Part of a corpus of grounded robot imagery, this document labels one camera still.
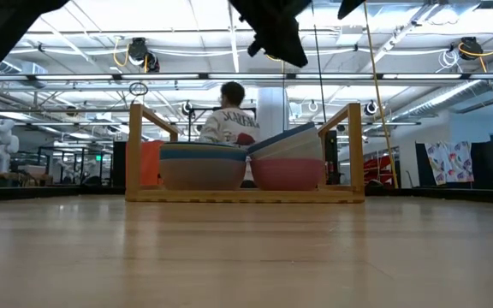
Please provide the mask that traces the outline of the solid blue bowl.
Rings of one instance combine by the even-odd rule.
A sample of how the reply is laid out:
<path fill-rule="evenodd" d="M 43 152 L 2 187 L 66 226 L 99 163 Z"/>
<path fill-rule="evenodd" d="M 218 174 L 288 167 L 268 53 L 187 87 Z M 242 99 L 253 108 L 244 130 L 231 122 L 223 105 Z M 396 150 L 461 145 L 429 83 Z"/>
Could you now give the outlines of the solid blue bowl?
<path fill-rule="evenodd" d="M 300 125 L 298 127 L 295 127 L 295 128 L 291 128 L 289 130 L 285 130 L 283 131 L 282 133 L 279 133 L 278 135 L 275 135 L 275 136 L 272 136 L 268 139 L 265 139 L 265 140 L 262 140 L 252 146 L 250 146 L 248 149 L 247 149 L 247 154 L 248 155 L 251 155 L 253 154 L 255 151 L 258 151 L 260 149 L 263 149 L 269 145 L 272 145 L 272 144 L 275 144 L 276 142 L 282 140 L 282 139 L 286 139 L 288 137 L 291 137 L 291 136 L 294 136 L 298 133 L 303 133 L 309 129 L 312 129 L 312 128 L 315 128 L 315 124 L 313 122 L 308 122 L 306 124 L 303 124 L 303 125 Z"/>

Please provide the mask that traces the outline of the pink bowl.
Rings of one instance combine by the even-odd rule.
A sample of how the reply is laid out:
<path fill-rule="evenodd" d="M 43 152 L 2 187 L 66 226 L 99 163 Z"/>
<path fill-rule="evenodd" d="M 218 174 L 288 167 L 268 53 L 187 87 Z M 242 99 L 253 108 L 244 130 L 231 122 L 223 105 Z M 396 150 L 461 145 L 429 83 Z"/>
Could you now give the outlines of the pink bowl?
<path fill-rule="evenodd" d="M 256 186 L 265 191 L 312 191 L 324 175 L 324 162 L 312 158 L 276 158 L 251 161 Z"/>

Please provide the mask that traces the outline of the wooden slatted shelf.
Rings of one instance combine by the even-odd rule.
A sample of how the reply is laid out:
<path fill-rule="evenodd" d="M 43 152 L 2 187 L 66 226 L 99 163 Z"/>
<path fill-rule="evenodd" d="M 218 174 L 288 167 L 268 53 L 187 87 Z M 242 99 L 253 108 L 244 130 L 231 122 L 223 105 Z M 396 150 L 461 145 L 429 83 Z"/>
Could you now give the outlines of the wooden slatted shelf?
<path fill-rule="evenodd" d="M 348 120 L 348 141 L 350 150 L 349 186 L 329 186 L 321 180 L 314 191 L 260 191 L 240 189 L 238 191 L 171 191 L 161 186 L 143 186 L 140 183 L 141 167 L 134 161 L 141 154 L 141 127 L 146 118 L 170 134 L 176 141 L 178 130 L 157 116 L 143 104 L 132 104 L 129 109 L 127 176 L 125 200 L 128 202 L 153 203 L 232 203 L 232 204 L 361 204 L 365 201 L 363 140 L 361 132 L 361 107 L 350 103 L 335 113 L 318 129 L 321 141 L 329 130 L 340 122 Z"/>

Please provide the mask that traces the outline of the white pillar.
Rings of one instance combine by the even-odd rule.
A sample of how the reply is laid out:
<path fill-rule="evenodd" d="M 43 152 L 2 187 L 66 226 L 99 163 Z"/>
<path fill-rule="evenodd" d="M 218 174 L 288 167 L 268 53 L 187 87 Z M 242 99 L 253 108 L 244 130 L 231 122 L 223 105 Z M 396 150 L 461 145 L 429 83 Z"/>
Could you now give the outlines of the white pillar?
<path fill-rule="evenodd" d="M 260 126 L 261 140 L 288 130 L 288 94 L 283 87 L 258 89 L 257 121 Z"/>

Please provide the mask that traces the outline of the person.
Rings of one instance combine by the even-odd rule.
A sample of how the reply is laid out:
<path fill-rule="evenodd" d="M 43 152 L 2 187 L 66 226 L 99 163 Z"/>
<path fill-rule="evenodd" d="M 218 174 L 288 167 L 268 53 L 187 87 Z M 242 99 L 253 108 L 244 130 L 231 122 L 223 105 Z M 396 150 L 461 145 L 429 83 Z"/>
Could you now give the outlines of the person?
<path fill-rule="evenodd" d="M 248 147 L 259 140 L 260 126 L 244 110 L 244 87 L 234 81 L 220 88 L 221 109 L 214 111 L 201 128 L 198 142 Z"/>

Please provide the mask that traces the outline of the black upright stand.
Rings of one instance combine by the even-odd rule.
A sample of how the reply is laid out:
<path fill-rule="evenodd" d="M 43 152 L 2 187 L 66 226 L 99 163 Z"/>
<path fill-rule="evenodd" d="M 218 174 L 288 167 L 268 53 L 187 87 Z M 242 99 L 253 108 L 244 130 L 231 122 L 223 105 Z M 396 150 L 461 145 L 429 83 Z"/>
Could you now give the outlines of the black upright stand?
<path fill-rule="evenodd" d="M 338 163 L 338 145 L 336 131 L 329 131 L 324 137 L 324 160 L 326 168 L 326 184 L 339 185 L 341 173 Z"/>

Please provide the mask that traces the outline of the orange panel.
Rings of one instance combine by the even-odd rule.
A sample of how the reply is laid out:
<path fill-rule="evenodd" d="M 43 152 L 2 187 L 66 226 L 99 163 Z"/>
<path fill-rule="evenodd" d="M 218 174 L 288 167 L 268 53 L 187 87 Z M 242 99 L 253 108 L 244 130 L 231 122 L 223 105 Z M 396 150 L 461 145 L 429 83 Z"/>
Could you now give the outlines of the orange panel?
<path fill-rule="evenodd" d="M 140 153 L 140 185 L 156 186 L 162 183 L 159 172 L 161 140 L 143 142 Z"/>

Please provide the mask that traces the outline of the red background object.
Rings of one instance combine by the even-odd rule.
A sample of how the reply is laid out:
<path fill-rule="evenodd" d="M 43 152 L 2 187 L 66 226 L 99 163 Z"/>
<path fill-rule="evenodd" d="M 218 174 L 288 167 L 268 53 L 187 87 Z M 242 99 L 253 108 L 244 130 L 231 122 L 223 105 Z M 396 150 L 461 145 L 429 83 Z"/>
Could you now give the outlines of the red background object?
<path fill-rule="evenodd" d="M 380 183 L 385 187 L 392 187 L 393 178 L 391 160 L 388 155 L 368 159 L 364 162 L 364 183 Z"/>

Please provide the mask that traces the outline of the black cabinet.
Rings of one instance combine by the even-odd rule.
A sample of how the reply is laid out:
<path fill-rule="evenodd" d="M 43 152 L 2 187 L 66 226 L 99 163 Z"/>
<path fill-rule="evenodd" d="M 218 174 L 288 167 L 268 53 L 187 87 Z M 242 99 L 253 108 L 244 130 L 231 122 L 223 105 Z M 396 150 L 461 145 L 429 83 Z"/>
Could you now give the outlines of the black cabinet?
<path fill-rule="evenodd" d="M 113 143 L 112 158 L 112 186 L 126 186 L 126 152 L 127 143 L 124 141 L 115 141 Z"/>

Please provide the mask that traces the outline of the floral patterned cloth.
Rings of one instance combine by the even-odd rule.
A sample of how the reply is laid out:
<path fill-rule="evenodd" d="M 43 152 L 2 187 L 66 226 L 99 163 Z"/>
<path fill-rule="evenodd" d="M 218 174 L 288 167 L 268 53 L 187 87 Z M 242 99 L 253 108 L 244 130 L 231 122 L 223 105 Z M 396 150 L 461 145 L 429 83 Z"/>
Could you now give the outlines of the floral patterned cloth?
<path fill-rule="evenodd" d="M 474 182 L 472 144 L 467 141 L 425 143 L 431 172 L 438 186 Z"/>

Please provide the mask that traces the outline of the white robot figure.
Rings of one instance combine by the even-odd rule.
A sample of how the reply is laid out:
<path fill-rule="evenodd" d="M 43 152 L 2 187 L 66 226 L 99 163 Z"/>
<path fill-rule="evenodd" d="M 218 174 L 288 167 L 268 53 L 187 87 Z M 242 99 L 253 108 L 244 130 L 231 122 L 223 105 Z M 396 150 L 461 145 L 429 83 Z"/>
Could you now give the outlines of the white robot figure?
<path fill-rule="evenodd" d="M 13 135 L 15 122 L 10 119 L 0 119 L 0 173 L 10 171 L 11 155 L 18 152 L 20 140 Z"/>

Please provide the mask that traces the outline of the long ceiling light rail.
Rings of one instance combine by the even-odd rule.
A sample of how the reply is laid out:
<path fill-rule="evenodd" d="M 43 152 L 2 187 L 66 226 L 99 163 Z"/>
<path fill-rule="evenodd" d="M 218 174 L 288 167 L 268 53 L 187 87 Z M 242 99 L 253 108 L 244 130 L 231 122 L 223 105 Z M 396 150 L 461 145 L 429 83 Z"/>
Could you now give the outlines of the long ceiling light rail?
<path fill-rule="evenodd" d="M 493 80 L 487 74 L 0 74 L 0 81 L 71 80 Z"/>

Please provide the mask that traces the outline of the black aluminium table frame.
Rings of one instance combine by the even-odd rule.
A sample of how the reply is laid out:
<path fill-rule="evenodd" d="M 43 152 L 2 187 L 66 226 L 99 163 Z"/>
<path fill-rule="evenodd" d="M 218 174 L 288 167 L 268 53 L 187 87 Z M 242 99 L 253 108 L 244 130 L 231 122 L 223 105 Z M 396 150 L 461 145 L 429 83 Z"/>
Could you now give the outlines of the black aluminium table frame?
<path fill-rule="evenodd" d="M 124 195 L 123 187 L 0 187 L 0 201 L 79 195 Z M 387 189 L 371 187 L 367 197 L 420 197 L 493 203 L 493 190 L 415 187 Z"/>

